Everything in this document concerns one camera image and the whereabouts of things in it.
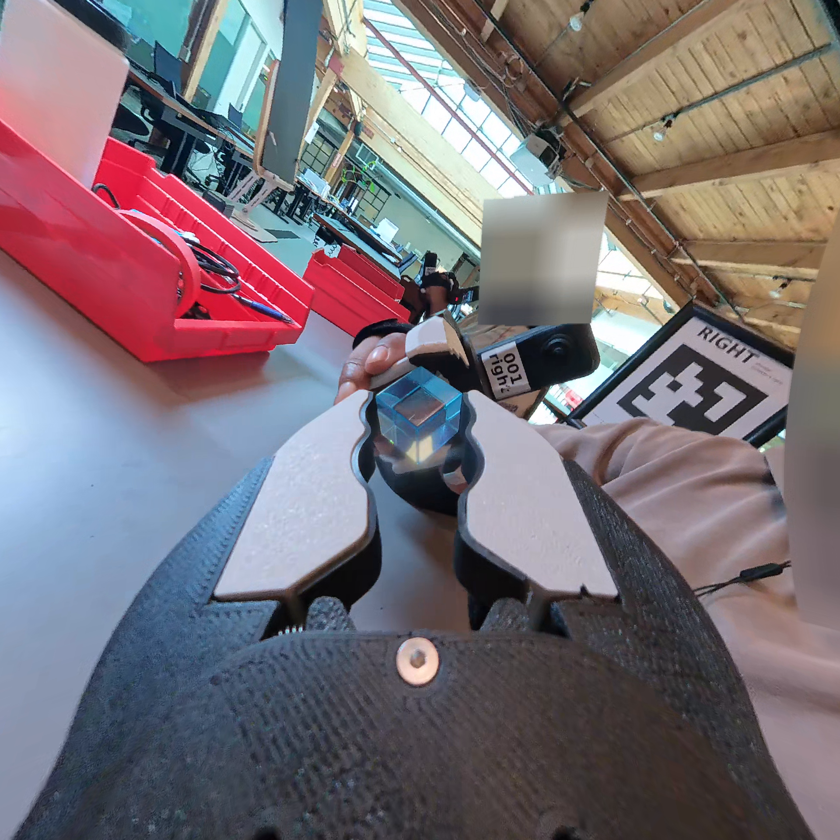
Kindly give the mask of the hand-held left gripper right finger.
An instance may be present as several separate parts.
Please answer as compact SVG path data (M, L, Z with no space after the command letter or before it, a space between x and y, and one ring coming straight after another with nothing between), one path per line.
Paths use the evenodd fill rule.
M526 421L480 392L469 410L458 499L458 537L469 553L458 578L477 597L492 584L469 580L473 558L524 585L543 601L585 593L599 601L618 590L560 454Z

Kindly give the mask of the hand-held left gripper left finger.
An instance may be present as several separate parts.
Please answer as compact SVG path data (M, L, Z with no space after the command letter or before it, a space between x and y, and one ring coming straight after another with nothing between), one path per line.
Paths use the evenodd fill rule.
M371 393L357 391L276 452L216 583L220 602L293 602L366 548L375 504L363 477Z

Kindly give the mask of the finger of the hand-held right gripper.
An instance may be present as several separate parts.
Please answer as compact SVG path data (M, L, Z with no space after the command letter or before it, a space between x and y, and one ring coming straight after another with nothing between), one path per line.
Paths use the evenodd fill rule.
M411 372L425 371L464 392L470 388L470 351L455 322L437 315L416 325L407 335L403 357L371 379L380 392Z
M432 492L442 492L442 487L460 494L468 484L461 453L436 453L419 464L402 458L394 466L394 477L409 489L431 488Z

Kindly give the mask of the small clear cube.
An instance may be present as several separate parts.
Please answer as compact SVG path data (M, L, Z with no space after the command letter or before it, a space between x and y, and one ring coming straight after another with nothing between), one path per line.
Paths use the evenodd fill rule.
M381 435L413 466L427 466L459 432L463 393L438 375L414 368L378 391Z

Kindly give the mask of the black framed marker sign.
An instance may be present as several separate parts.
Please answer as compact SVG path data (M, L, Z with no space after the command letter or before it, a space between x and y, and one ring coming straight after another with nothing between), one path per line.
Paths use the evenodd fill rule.
M784 431L793 351L691 302L569 416L576 427L647 418L759 448Z

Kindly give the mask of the blue pen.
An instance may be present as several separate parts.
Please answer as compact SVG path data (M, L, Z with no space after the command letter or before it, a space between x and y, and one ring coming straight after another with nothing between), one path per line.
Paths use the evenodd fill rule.
M295 323L293 318L290 318L282 310L279 310L277 308L273 308L273 307L268 306L264 303L260 303L260 302L257 302L257 301L247 299L246 297L244 297L240 294L237 294L237 293L230 295L230 297L232 299L236 300L236 302L238 302L241 306L246 307L246 308L248 308L248 309L250 309L254 312L257 312L262 316L265 316L265 317L268 317L270 319L274 319L274 320L283 322L285 324L294 324Z

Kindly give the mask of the white board stand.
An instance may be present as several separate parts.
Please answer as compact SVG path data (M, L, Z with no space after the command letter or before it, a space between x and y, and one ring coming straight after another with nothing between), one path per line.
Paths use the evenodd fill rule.
M227 195L227 200L233 206L232 222L259 242L276 241L273 235L268 234L263 227L255 223L251 216L254 210L273 192L279 190L286 194L291 189L293 187L287 182L278 179L271 173L267 177L263 177L258 175L256 171L250 171Z

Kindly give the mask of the red tape roll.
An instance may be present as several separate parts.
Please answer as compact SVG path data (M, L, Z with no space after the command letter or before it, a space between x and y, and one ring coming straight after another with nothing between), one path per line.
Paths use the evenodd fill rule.
M202 270L191 246L174 227L134 209L118 210L123 218L147 234L178 260L181 296L175 307L175 318L181 319L196 303L201 290Z

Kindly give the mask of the wooden top desk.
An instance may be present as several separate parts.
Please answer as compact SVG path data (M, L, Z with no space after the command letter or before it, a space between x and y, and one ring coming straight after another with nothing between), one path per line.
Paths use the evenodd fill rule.
M163 173L183 178L197 144L203 142L222 156L218 164L223 169L216 177L221 193L228 194L245 176L253 161L255 143L229 120L171 96L155 77L133 62L127 86L153 100L153 109L161 111L153 126L170 141L161 163Z

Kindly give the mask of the white bottle black cap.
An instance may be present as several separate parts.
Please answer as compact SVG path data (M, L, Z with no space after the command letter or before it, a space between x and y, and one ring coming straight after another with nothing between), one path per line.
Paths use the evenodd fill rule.
M2 2L2 120L86 188L128 78L128 42L100 2Z

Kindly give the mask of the black board wooden frame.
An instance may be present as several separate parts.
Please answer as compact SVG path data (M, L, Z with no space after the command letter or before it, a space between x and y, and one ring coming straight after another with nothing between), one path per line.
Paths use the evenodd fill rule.
M307 131L316 70L321 1L289 1L280 58L269 69L253 154L254 171L291 192Z

